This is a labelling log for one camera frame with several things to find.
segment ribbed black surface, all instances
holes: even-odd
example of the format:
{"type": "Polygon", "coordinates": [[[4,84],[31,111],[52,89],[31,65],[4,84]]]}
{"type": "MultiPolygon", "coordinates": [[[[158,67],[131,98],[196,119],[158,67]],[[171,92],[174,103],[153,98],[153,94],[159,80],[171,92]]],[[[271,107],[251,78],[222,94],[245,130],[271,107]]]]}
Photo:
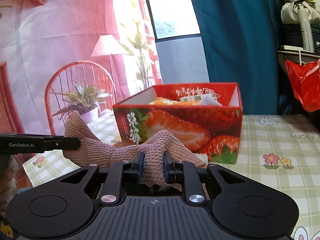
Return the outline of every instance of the ribbed black surface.
{"type": "Polygon", "coordinates": [[[89,227],[66,239],[234,240],[236,238],[218,228],[205,208],[191,207],[185,204],[181,197],[127,197],[119,206],[102,208],[89,227]]]}

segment red bag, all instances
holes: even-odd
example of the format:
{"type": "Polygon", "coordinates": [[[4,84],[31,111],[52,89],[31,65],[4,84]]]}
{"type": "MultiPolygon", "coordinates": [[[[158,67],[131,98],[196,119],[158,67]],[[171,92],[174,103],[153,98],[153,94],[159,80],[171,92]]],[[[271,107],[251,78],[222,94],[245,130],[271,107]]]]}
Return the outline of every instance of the red bag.
{"type": "Polygon", "coordinates": [[[320,60],[300,65],[286,60],[294,97],[308,112],[320,109],[320,60]]]}

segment teal curtain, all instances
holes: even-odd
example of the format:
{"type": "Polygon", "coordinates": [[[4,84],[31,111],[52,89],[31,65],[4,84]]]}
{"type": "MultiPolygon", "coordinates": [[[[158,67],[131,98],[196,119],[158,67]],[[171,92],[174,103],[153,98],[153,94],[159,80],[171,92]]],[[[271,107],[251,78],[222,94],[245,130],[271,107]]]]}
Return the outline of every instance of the teal curtain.
{"type": "Polygon", "coordinates": [[[237,82],[244,114],[291,111],[290,84],[279,72],[283,0],[191,0],[210,82],[237,82]]]}

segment lamp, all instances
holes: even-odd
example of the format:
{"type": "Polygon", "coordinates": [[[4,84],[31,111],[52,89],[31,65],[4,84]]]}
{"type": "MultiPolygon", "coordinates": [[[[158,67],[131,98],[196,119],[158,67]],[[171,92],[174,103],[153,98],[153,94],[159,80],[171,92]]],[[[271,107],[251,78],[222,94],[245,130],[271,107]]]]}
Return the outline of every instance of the lamp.
{"type": "Polygon", "coordinates": [[[111,77],[113,82],[115,82],[115,78],[113,76],[113,61],[111,55],[116,54],[128,55],[129,53],[120,45],[120,43],[112,35],[101,35],[91,54],[91,57],[109,56],[111,77]]]}

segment checkered tablecloth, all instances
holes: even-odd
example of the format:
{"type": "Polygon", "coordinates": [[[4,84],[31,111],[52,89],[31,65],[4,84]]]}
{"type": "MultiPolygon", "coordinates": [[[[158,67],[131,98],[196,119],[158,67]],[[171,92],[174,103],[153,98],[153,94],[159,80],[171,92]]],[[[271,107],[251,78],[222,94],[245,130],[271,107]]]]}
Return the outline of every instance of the checkered tablecloth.
{"type": "MultiPolygon", "coordinates": [[[[112,113],[88,126],[105,143],[119,139],[112,113]]],[[[205,155],[198,156],[207,162],[205,155]]],[[[300,210],[296,228],[304,227],[310,240],[320,231],[320,133],[306,117],[244,116],[236,165],[223,165],[291,196],[300,210]]],[[[78,166],[52,151],[33,157],[24,168],[35,187],[78,166]],[[41,167],[35,163],[39,157],[44,157],[41,167]]]]}

